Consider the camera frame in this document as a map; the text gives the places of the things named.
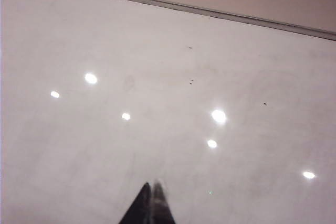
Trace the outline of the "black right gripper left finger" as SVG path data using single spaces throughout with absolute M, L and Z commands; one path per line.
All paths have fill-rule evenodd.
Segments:
M 151 199 L 151 187 L 146 182 L 139 193 L 135 197 L 134 201 L 123 215 L 119 224 L 146 224 L 150 223 L 150 199 Z

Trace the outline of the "grey padded right gripper right finger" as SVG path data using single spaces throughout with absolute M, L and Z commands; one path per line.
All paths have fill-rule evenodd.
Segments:
M 151 194 L 151 223 L 175 224 L 164 188 L 160 181 L 155 181 Z

